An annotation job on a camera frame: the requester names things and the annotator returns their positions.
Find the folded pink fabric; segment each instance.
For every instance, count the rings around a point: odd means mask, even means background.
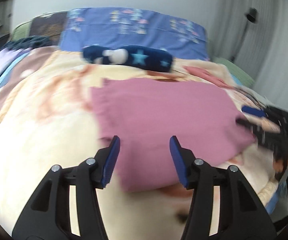
[[[125,191],[142,191],[178,182],[169,150],[181,146],[217,166],[254,142],[235,124],[243,114],[226,92],[202,82],[159,82],[145,78],[104,80],[91,88],[101,139],[121,139],[115,170]]]
[[[229,89],[234,88],[234,87],[226,84],[222,79],[211,75],[209,73],[209,71],[207,71],[205,69],[198,68],[198,67],[190,67],[190,66],[183,66],[183,68],[186,69],[189,74],[196,76],[196,77],[203,78],[203,79],[213,83],[214,85],[217,85],[218,87],[229,88]]]

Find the silver bolt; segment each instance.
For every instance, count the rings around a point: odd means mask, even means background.
[[[239,168],[237,166],[235,166],[235,165],[230,166],[230,171],[237,172],[238,170],[239,170]]]
[[[60,169],[60,166],[57,164],[52,167],[53,172],[57,172],[57,171],[59,171],[59,169]]]
[[[88,159],[86,160],[86,163],[87,163],[88,165],[93,165],[95,162],[96,162],[96,160],[95,160],[94,158],[88,158]]]
[[[197,166],[201,166],[203,163],[204,163],[204,161],[201,159],[195,159],[195,161],[194,161],[194,164]]]

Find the bedspread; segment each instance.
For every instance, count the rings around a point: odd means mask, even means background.
[[[194,61],[188,60],[185,65],[194,65]],[[103,146],[98,140],[99,126],[92,112],[92,99],[88,98],[89,87],[100,87],[103,78],[209,83],[187,73],[152,73],[121,65],[88,65],[82,61],[80,53],[54,52],[42,68],[12,90],[0,111],[0,224],[8,233],[52,165],[57,163],[63,168],[76,166],[94,156]],[[239,110],[241,104],[253,104],[235,91],[225,91]],[[267,129],[274,129],[274,126],[268,124]],[[269,151],[257,149],[253,144],[219,167],[237,165],[265,205],[277,188],[272,160]],[[117,184],[118,178],[113,174],[106,192],[112,192],[110,190],[118,187]],[[109,203],[112,197],[116,197],[118,202],[121,196],[129,197],[121,191],[118,197],[114,194],[105,197],[103,194],[99,193],[99,204],[110,236],[117,230],[113,226],[114,220],[123,218],[112,218],[111,208],[114,207]],[[76,218],[72,220],[73,229],[77,227],[76,221]]]

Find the lamp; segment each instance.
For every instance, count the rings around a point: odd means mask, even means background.
[[[245,35],[246,35],[246,33],[248,31],[248,28],[249,28],[249,23],[253,23],[253,24],[257,23],[257,10],[255,8],[250,7],[249,8],[249,12],[246,13],[245,16],[246,16],[246,19],[248,19],[248,20],[247,20],[247,22],[245,24],[241,40],[240,40],[237,48],[235,49],[235,53],[231,57],[231,62],[232,63],[234,63],[236,56],[240,52],[240,49],[241,49],[242,44],[243,44],[244,39],[245,39]]]

